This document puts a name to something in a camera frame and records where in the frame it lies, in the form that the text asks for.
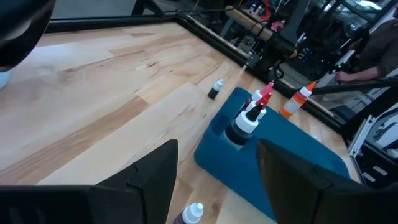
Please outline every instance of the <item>wooden tabletop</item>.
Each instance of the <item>wooden tabletop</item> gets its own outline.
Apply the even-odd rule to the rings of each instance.
[[[179,163],[169,220],[203,202],[201,223],[273,223],[192,154],[236,86],[264,86],[177,24],[44,36],[0,91],[0,184],[96,184],[169,139]],[[206,94],[224,86],[216,100]],[[286,99],[274,92],[276,110]],[[342,138],[305,111],[291,121],[346,162]]]

